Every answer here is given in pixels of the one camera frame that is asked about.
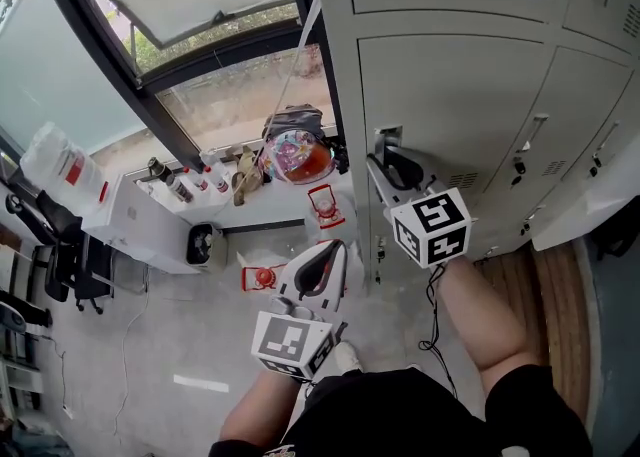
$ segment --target trash bin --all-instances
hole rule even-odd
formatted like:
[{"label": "trash bin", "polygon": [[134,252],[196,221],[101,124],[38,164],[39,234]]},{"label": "trash bin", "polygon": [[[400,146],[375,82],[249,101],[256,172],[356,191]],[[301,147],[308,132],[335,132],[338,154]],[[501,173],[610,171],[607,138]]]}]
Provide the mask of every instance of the trash bin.
[{"label": "trash bin", "polygon": [[196,224],[189,231],[187,263],[214,273],[227,265],[227,241],[210,222]]}]

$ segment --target wooden floor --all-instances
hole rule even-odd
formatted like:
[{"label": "wooden floor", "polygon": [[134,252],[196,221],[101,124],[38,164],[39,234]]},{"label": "wooden floor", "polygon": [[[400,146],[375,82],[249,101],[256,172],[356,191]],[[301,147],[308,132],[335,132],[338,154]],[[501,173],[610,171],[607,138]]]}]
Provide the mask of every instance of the wooden floor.
[{"label": "wooden floor", "polygon": [[584,423],[589,401],[590,349],[582,278],[571,244],[536,252],[530,246],[476,267],[527,329],[540,363]]}]

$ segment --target black window frame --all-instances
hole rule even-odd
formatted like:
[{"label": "black window frame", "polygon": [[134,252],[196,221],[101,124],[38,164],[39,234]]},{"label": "black window frame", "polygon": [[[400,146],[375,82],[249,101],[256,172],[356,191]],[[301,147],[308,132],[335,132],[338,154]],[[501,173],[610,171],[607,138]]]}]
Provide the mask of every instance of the black window frame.
[{"label": "black window frame", "polygon": [[[184,166],[201,171],[200,148],[185,132],[156,94],[200,75],[274,52],[296,48],[312,0],[295,0],[298,19],[272,23],[210,43],[137,74],[135,64],[92,0],[55,0],[70,27],[116,91],[158,140]],[[307,44],[322,54],[338,138],[345,142],[333,63],[322,12]]]}]

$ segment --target tile floor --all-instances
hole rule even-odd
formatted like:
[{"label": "tile floor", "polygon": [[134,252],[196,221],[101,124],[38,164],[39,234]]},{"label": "tile floor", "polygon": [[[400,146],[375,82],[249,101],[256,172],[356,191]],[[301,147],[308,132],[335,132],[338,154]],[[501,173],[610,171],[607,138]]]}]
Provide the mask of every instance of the tile floor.
[{"label": "tile floor", "polygon": [[[306,247],[303,228],[244,233],[229,237],[229,265],[220,278],[210,275],[169,276],[152,270],[148,306],[131,326],[125,351],[129,396],[114,417],[125,394],[122,339],[127,325],[145,305],[145,295],[132,293],[142,285],[142,266],[119,259],[113,300],[98,316],[90,306],[77,311],[73,300],[60,304],[44,292],[36,300],[53,315],[52,337],[65,351],[65,403],[73,419],[62,411],[61,363],[51,342],[36,343],[37,365],[45,376],[43,408],[52,423],[81,457],[204,457],[216,440],[227,413],[260,371],[249,349],[257,313],[268,295],[244,293],[236,251],[245,257],[276,253],[295,256]],[[349,327],[344,338],[358,349],[370,371],[420,364],[448,387],[435,358],[418,349],[430,336],[432,311],[427,303],[424,273],[401,282],[373,284],[368,294],[351,289],[340,309]],[[444,308],[440,309],[440,343],[460,400],[482,417],[484,397],[480,379]],[[334,375],[329,359],[320,376]],[[227,384],[228,393],[176,383],[174,376]],[[298,402],[295,415],[303,407]]]}]

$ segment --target air vent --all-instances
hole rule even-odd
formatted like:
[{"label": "air vent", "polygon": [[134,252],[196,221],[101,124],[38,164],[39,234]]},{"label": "air vent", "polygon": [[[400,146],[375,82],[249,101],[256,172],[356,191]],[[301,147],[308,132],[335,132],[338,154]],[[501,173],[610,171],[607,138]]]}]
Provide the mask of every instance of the air vent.
[{"label": "air vent", "polygon": [[478,173],[454,174],[449,178],[449,188],[469,189],[476,182]]},{"label": "air vent", "polygon": [[566,162],[564,160],[553,161],[549,163],[547,168],[542,173],[542,176],[550,176],[552,174],[558,174],[560,169],[564,166]]},{"label": "air vent", "polygon": [[640,11],[633,4],[629,4],[622,30],[631,37],[638,37],[638,32],[640,32]]}]

